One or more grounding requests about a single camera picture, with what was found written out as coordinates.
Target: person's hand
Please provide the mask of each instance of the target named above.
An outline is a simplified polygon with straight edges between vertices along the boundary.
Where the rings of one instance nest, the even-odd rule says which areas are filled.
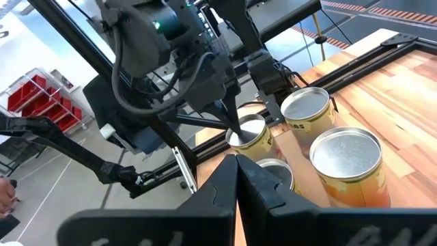
[[[6,178],[0,178],[0,218],[7,216],[7,211],[14,204],[15,189]]]

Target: wooden table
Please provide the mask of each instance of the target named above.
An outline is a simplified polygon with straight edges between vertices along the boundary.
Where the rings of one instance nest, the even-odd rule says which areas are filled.
[[[395,34],[397,32],[380,29],[302,76],[308,82],[315,81]],[[436,56],[413,51],[333,95],[339,108],[335,116],[339,126],[367,129],[380,140],[392,207],[437,207],[436,68]],[[250,106],[239,113],[256,113],[260,109],[262,106]],[[283,124],[273,127],[272,131],[290,162],[303,195],[319,206],[329,206],[317,174],[301,155],[292,133]],[[196,144],[219,132],[203,129],[196,135]],[[199,186],[226,153],[197,167]],[[239,216],[236,245],[246,245]]]

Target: shelving unit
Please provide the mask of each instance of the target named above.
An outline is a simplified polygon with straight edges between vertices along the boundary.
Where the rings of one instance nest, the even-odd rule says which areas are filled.
[[[34,68],[0,92],[0,111],[10,117],[48,117],[67,135],[79,128],[86,130],[93,117],[69,95],[70,89],[51,73]],[[44,149],[25,139],[4,137],[0,142],[0,174],[9,176]]]

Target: can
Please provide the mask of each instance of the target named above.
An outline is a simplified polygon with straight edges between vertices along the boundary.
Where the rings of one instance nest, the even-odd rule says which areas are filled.
[[[259,166],[264,168],[267,172],[275,175],[281,180],[281,182],[289,187],[292,191],[298,195],[302,195],[296,181],[294,180],[294,175],[292,168],[285,162],[279,159],[264,159],[257,162]]]
[[[335,127],[329,93],[319,87],[306,87],[290,94],[281,105],[281,113],[307,159],[314,140]]]
[[[331,129],[314,141],[309,153],[332,206],[390,206],[381,145],[370,132]]]
[[[240,118],[240,127],[250,139],[244,141],[231,129],[226,132],[226,142],[238,154],[249,157],[252,161],[262,159],[280,159],[287,162],[281,149],[276,144],[265,119],[257,114],[246,115]]]

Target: silver can lid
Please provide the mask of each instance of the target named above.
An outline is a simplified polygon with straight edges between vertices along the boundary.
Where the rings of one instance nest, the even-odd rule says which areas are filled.
[[[257,114],[246,115],[240,118],[240,128],[244,139],[237,133],[228,129],[226,132],[226,142],[233,147],[245,146],[253,143],[263,132],[266,127],[265,119]]]
[[[263,159],[257,164],[279,178],[285,186],[292,188],[294,177],[292,168],[287,163],[278,159]]]
[[[319,87],[306,87],[290,94],[281,105],[289,120],[305,120],[317,115],[329,104],[329,94]]]
[[[311,145],[309,158],[319,173],[331,178],[357,178],[381,162],[381,146],[374,135],[360,128],[337,127],[321,134]]]

